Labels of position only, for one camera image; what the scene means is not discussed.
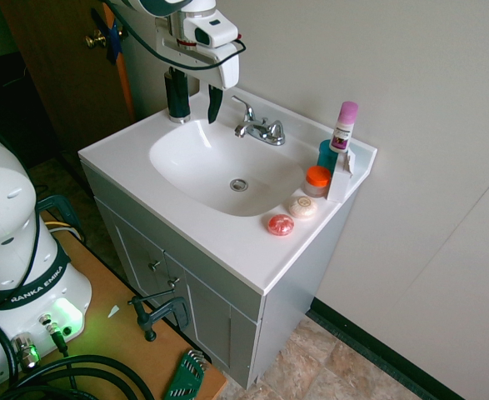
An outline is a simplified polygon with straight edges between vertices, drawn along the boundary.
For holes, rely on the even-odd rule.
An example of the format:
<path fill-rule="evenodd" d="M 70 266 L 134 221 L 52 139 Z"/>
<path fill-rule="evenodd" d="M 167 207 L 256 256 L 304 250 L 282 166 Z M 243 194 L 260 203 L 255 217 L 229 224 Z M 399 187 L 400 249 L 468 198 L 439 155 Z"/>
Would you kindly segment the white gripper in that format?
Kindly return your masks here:
<path fill-rule="evenodd" d="M 207 120 L 209 124 L 217 120 L 223 90 L 237 85 L 239 79 L 237 39 L 237 27 L 224 16 L 156 19 L 156 51 L 166 64 L 177 68 L 178 118 L 190 116 L 188 73 L 209 84 Z"/>

